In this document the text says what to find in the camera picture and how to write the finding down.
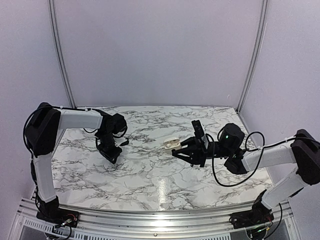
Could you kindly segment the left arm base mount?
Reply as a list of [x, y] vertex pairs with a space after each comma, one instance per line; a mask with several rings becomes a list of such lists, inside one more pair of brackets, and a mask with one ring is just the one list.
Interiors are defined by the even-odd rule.
[[59, 198], [45, 202], [38, 195], [35, 197], [35, 205], [37, 207], [36, 218], [61, 226], [64, 222], [72, 228], [77, 227], [80, 213], [78, 211], [60, 208]]

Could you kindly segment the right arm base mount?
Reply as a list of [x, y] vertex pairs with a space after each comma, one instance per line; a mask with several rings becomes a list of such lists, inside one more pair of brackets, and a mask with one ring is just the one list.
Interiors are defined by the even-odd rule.
[[262, 204], [262, 197], [266, 191], [258, 195], [250, 210], [234, 212], [230, 215], [229, 222], [234, 229], [247, 228], [274, 220], [272, 210]]

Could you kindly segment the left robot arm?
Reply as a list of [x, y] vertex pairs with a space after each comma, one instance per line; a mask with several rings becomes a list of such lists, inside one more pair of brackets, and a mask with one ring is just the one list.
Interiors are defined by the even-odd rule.
[[122, 138], [128, 129], [125, 117], [110, 115], [95, 108], [69, 108], [52, 106], [42, 102], [33, 111], [23, 127], [23, 141], [31, 154], [31, 176], [36, 186], [35, 204], [38, 215], [53, 223], [67, 216], [75, 216], [60, 208], [59, 198], [53, 183], [52, 158], [60, 130], [93, 129], [98, 152], [115, 164], [122, 153], [116, 139]]

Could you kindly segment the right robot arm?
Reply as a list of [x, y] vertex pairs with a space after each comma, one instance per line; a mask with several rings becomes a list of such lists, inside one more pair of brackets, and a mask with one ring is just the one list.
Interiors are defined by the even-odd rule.
[[247, 219], [258, 224], [281, 201], [286, 200], [306, 186], [320, 182], [320, 143], [305, 129], [300, 129], [285, 140], [256, 147], [241, 148], [248, 141], [239, 126], [226, 124], [217, 140], [204, 132], [200, 121], [192, 121], [194, 136], [181, 142], [180, 149], [172, 149], [172, 156], [191, 165], [203, 167], [207, 159], [225, 159], [224, 166], [234, 175], [254, 175], [260, 168], [295, 164], [295, 169], [274, 187], [266, 189], [256, 198]]

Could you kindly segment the white earbud charging case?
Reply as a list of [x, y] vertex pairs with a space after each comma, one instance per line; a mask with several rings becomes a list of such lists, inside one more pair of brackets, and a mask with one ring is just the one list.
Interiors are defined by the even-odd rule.
[[163, 148], [165, 153], [171, 155], [172, 150], [180, 150], [182, 148], [180, 139], [178, 137], [167, 138], [163, 141]]

